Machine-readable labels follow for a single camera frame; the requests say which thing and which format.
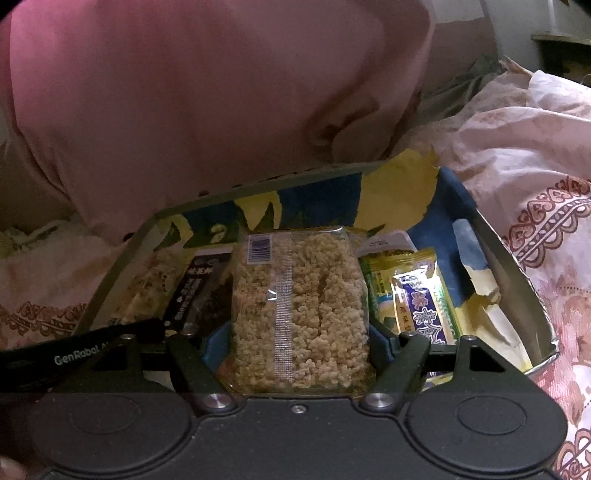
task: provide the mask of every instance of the barcode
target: barcode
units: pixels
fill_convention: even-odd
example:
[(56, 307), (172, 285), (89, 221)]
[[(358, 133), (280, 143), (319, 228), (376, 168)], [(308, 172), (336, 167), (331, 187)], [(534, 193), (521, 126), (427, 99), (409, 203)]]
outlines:
[(248, 257), (249, 265), (271, 263), (271, 235), (249, 235)]

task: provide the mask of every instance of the screw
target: screw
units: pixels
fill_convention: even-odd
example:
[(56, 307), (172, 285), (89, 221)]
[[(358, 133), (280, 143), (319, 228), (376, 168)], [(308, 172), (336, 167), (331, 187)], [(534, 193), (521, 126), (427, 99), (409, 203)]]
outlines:
[(205, 395), (202, 402), (210, 410), (223, 410), (232, 404), (232, 397), (227, 393), (211, 393)]
[(394, 399), (387, 393), (369, 393), (363, 400), (372, 410), (385, 410), (394, 405)]
[(308, 410), (308, 407), (306, 407), (305, 405), (294, 405), (291, 408), (291, 411), (293, 413), (306, 413), (306, 410)]

